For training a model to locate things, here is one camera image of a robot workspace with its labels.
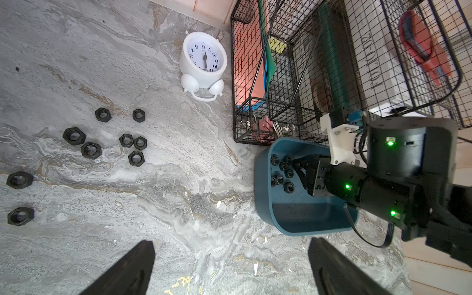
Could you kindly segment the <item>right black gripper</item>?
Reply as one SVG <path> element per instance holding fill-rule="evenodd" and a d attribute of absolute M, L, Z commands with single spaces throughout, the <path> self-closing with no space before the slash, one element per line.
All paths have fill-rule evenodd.
<path fill-rule="evenodd" d="M 319 154 L 310 154 L 293 160 L 293 168 L 303 188 L 312 197 L 327 197 L 329 192 L 325 184 L 325 176 L 329 170 L 331 158 Z"/>

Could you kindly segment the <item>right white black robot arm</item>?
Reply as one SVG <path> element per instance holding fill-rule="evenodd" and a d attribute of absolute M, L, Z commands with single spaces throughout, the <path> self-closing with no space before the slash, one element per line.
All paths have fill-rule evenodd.
<path fill-rule="evenodd" d="M 450 119 L 390 117 L 352 135 L 347 159 L 332 152 L 329 164 L 310 154 L 293 161 L 304 189 L 317 181 L 344 202 L 344 211 L 364 210 L 388 223 L 383 247 L 395 228 L 409 242 L 464 264 L 472 262 L 472 189 L 454 184 L 457 124 Z"/>

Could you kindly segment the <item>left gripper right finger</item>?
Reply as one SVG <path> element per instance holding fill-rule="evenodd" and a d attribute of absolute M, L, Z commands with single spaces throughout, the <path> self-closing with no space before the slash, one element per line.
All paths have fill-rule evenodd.
<path fill-rule="evenodd" d="M 323 238 L 311 239 L 308 257 L 320 295 L 389 293 Z"/>

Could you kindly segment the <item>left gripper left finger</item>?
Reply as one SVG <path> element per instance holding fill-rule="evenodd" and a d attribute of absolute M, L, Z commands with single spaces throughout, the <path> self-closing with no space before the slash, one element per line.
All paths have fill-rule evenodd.
<path fill-rule="evenodd" d="M 155 261 L 154 244 L 142 240 L 81 293 L 145 295 Z"/>

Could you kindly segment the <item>dark teal storage box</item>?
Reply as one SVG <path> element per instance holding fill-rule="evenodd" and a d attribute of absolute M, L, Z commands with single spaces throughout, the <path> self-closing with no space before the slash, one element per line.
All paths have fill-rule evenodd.
<path fill-rule="evenodd" d="M 343 210 L 344 201 L 329 193 L 327 197 L 312 197 L 303 188 L 296 172 L 287 178 L 279 164 L 290 156 L 292 160 L 319 154 L 330 156 L 329 147 L 293 138 L 279 138 L 260 153 L 254 161 L 254 201 L 260 218 L 288 236 L 329 234 L 352 229 Z M 284 184 L 292 182 L 295 191 L 287 194 Z"/>

